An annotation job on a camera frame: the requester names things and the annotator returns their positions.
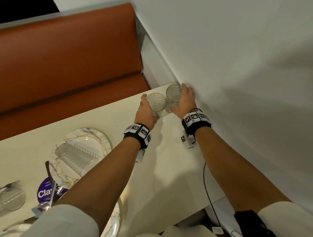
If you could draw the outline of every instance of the glass tumbler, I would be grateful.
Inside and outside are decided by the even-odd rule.
[[[172,113],[170,110],[170,106],[178,106],[178,102],[180,99],[180,94],[182,92],[182,87],[180,85],[170,85],[166,89],[166,98],[167,98],[167,107],[166,107],[166,112]]]
[[[160,93],[152,93],[147,96],[147,101],[154,115],[161,115],[166,106],[166,99]]]
[[[26,194],[18,186],[6,189],[0,196],[0,209],[15,211],[20,209],[26,200]]]
[[[80,177],[83,177],[98,163],[98,158],[69,143],[60,145],[55,154]]]

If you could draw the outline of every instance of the white sleeve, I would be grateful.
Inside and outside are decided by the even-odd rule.
[[[99,237],[97,223],[71,205],[56,205],[44,213],[21,237]]]
[[[273,203],[258,216],[277,237],[313,236],[313,216],[294,203]]]

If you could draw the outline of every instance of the black cable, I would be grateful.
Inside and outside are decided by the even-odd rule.
[[[207,191],[207,187],[206,187],[206,185],[205,185],[204,171],[205,171],[205,165],[206,165],[206,164],[207,164],[207,163],[204,163],[204,167],[203,167],[203,183],[204,183],[205,191],[207,192],[207,196],[208,196],[208,198],[209,198],[211,207],[212,207],[212,209],[213,209],[213,211],[214,211],[214,214],[215,214],[215,216],[216,216],[216,219],[217,219],[217,221],[218,221],[218,224],[219,224],[220,227],[222,227],[222,226],[221,226],[221,223],[219,222],[219,219],[218,219],[218,217],[217,217],[217,214],[216,214],[216,212],[215,212],[215,210],[214,210],[214,207],[213,207],[213,205],[212,205],[211,199],[210,199],[209,194],[208,194],[208,191]]]

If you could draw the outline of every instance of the black wristband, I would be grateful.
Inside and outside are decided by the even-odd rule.
[[[209,119],[202,112],[191,112],[184,116],[182,125],[187,135],[195,135],[195,132],[201,127],[211,127]]]
[[[146,149],[151,140],[150,130],[144,124],[132,124],[124,131],[124,138],[133,137],[140,142],[140,149]]]

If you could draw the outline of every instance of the purple sticker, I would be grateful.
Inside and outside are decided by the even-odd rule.
[[[59,190],[60,187],[61,186],[57,184],[55,193],[57,193],[57,191]],[[68,189],[63,189],[60,197],[62,197],[67,192],[67,190]],[[41,203],[41,202],[50,201],[51,191],[52,191],[52,187],[51,187],[50,179],[48,177],[44,181],[42,181],[42,183],[39,185],[39,188],[37,191],[38,202]]]

